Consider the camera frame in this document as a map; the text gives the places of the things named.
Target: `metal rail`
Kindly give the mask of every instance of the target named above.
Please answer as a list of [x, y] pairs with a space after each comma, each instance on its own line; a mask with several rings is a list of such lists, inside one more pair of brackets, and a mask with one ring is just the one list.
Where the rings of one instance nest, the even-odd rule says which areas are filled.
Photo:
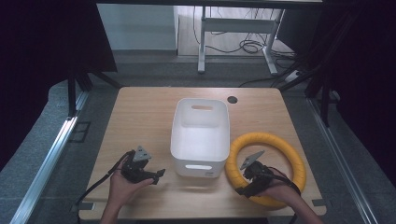
[[64, 125], [59, 131], [54, 143], [52, 144], [52, 147], [50, 148], [46, 159], [44, 159], [40, 169], [37, 172], [37, 175], [35, 176], [35, 179], [30, 185], [30, 188], [27, 190], [20, 204], [20, 207], [17, 209], [17, 212], [15, 213], [14, 218], [12, 218], [10, 223], [21, 224], [28, 222], [29, 217], [30, 215], [32, 215], [33, 210], [35, 209], [35, 205], [37, 204], [44, 187], [46, 187], [47, 182], [50, 179], [50, 175], [58, 159], [62, 155], [62, 151], [67, 143], [67, 139], [69, 138], [70, 133], [73, 131], [73, 128], [76, 125], [78, 115], [82, 107], [85, 105], [88, 95], [89, 94], [84, 91], [77, 98], [76, 115], [73, 118], [67, 119], [64, 122]]
[[352, 195], [355, 204], [358, 207], [359, 212], [361, 213], [361, 217], [366, 224], [378, 223], [375, 214], [371, 208], [371, 205], [367, 201], [366, 196], [364, 195], [361, 187], [359, 186], [358, 181], [356, 180], [355, 176], [352, 174], [346, 159], [337, 145], [335, 141], [332, 131], [330, 128], [326, 127], [325, 123], [322, 121], [320, 117], [320, 112], [318, 105], [313, 102], [312, 99], [307, 98], [307, 103], [312, 110], [312, 113], [317, 121], [317, 124], [320, 128], [321, 133], [323, 134], [326, 143], [329, 146], [330, 152], [334, 157], [335, 163], [339, 168], [344, 181], [346, 182], [346, 186], [349, 189], [350, 194]]

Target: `wooden table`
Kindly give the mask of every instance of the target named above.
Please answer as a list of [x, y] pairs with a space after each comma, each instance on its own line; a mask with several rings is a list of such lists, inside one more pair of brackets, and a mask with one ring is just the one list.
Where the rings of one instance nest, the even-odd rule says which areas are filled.
[[[229, 96], [236, 104], [227, 102]], [[290, 115], [277, 89], [237, 88], [123, 88], [114, 105], [89, 186], [99, 180], [127, 151], [142, 146], [151, 154], [145, 170], [166, 169], [157, 186], [141, 189], [120, 211], [119, 218], [214, 218], [291, 216], [286, 207], [270, 211], [232, 188], [223, 171], [218, 178], [184, 177], [176, 174], [170, 152], [172, 123], [177, 103], [182, 98], [221, 100], [228, 106], [230, 138], [250, 132], [268, 132], [288, 141], [305, 162], [307, 182], [303, 198], [318, 215], [326, 213], [325, 206], [314, 206], [321, 200], [317, 183], [292, 125]], [[274, 166], [290, 176], [289, 162], [280, 151], [270, 146], [249, 146], [241, 150], [238, 162], [247, 155], [264, 149], [259, 158], [263, 164]], [[84, 202], [94, 203], [92, 210], [81, 210], [82, 219], [99, 219], [108, 196], [109, 180], [92, 191]]]

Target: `bin handle hole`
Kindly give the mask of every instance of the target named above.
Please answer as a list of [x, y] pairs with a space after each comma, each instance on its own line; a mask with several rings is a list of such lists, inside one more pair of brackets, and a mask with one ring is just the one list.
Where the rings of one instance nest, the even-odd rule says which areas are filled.
[[187, 169], [192, 169], [192, 170], [211, 170], [211, 166], [205, 166], [205, 165], [186, 165]]
[[211, 105], [192, 105], [191, 108], [198, 110], [213, 110], [213, 106]]

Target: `gray carpet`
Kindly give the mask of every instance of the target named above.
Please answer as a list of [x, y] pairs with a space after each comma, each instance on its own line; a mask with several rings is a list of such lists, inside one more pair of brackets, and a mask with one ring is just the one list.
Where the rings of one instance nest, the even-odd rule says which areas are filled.
[[[262, 59], [209, 58], [203, 75], [197, 73], [197, 63], [194, 60], [196, 59], [167, 56], [137, 57], [118, 63], [119, 72], [109, 75], [126, 86], [172, 87], [238, 87], [249, 80], [271, 78]], [[78, 126], [58, 160], [29, 223], [77, 223], [77, 213], [70, 212], [70, 207], [87, 188], [118, 93], [118, 90], [103, 80], [90, 77], [94, 84], [93, 90], [81, 112]], [[267, 88], [273, 81], [273, 79], [263, 80], [248, 83], [243, 87]], [[283, 92], [283, 97], [327, 205], [328, 211], [322, 219], [326, 223], [364, 223], [346, 182], [340, 175], [339, 167], [334, 162], [329, 146], [310, 112], [303, 94], [305, 84], [302, 83]], [[0, 174], [0, 223], [8, 223], [12, 219], [47, 155], [67, 116], [65, 99], [65, 82], [51, 89], [49, 102], [42, 116]], [[334, 138], [373, 207], [378, 223], [396, 223], [396, 216], [393, 214], [393, 211], [396, 211], [395, 188], [359, 139], [342, 121], [335, 105], [330, 107], [329, 119]], [[288, 223], [290, 217], [268, 219], [269, 223]], [[219, 223], [219, 220], [205, 222]], [[263, 220], [249, 223], [263, 223]]]

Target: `table leg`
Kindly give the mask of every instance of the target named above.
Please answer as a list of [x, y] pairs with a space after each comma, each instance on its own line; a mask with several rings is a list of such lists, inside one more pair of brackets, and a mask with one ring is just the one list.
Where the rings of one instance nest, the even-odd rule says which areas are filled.
[[262, 53], [264, 54], [265, 61], [267, 61], [268, 68], [270, 69], [270, 73], [272, 76], [277, 75], [277, 70], [275, 67], [275, 63], [272, 59], [271, 49], [272, 49], [272, 46], [274, 45], [274, 40], [276, 38], [277, 29], [279, 28], [279, 24], [280, 24], [280, 20], [282, 19], [283, 12], [284, 12], [284, 9], [281, 9], [279, 11], [279, 14], [277, 15], [276, 19], [274, 20], [274, 25], [273, 25], [270, 37], [268, 39], [268, 44], [267, 44], [267, 46], [264, 47], [264, 49], [262, 51]]
[[201, 44], [198, 52], [198, 73], [205, 72], [205, 7], [202, 7], [201, 17]]

